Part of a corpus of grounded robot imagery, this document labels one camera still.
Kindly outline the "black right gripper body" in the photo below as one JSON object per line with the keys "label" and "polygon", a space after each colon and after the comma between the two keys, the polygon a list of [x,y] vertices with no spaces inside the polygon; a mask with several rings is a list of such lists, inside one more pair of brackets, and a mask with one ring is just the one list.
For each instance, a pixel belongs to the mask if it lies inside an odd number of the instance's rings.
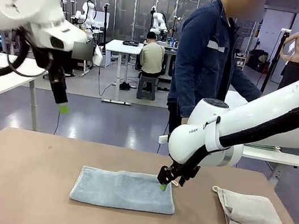
{"label": "black right gripper body", "polygon": [[200,166],[188,166],[174,162],[170,171],[170,181],[175,181],[179,178],[178,185],[183,187],[190,179],[195,178],[200,170]]}

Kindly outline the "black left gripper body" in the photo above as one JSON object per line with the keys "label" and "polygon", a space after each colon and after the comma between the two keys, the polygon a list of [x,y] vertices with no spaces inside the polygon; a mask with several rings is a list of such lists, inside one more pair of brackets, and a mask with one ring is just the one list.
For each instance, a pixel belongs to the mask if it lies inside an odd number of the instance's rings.
{"label": "black left gripper body", "polygon": [[70,52],[55,49],[34,48],[33,54],[37,66],[48,71],[50,84],[59,84],[65,88],[65,66]]}

